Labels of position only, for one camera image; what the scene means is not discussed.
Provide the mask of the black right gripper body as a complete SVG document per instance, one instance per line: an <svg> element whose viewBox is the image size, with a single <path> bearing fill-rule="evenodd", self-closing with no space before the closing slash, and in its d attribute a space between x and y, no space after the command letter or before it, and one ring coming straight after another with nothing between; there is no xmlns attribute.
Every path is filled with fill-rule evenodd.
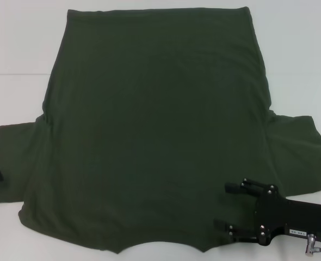
<svg viewBox="0 0 321 261"><path fill-rule="evenodd" d="M321 204L289 200L270 185L260 191L254 209L254 234L257 243L270 245L279 235L321 243Z"/></svg>

